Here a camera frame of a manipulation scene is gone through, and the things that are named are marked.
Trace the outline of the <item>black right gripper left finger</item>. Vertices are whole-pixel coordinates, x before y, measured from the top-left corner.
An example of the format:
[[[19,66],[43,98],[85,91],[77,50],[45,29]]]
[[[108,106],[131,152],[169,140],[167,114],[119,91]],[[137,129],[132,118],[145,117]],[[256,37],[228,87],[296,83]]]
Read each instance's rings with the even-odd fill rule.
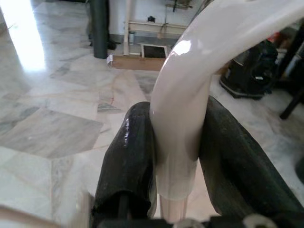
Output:
[[[121,203],[127,218],[147,219],[155,214],[154,138],[149,110],[149,102],[134,104],[105,153],[92,206],[94,228],[105,219],[117,219]]]

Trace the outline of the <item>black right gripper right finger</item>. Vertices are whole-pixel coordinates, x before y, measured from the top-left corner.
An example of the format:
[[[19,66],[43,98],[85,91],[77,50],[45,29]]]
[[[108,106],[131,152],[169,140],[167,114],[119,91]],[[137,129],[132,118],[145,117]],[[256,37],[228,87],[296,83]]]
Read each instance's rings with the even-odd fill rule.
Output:
[[[222,216],[303,212],[266,153],[214,97],[209,97],[200,165],[211,204]]]

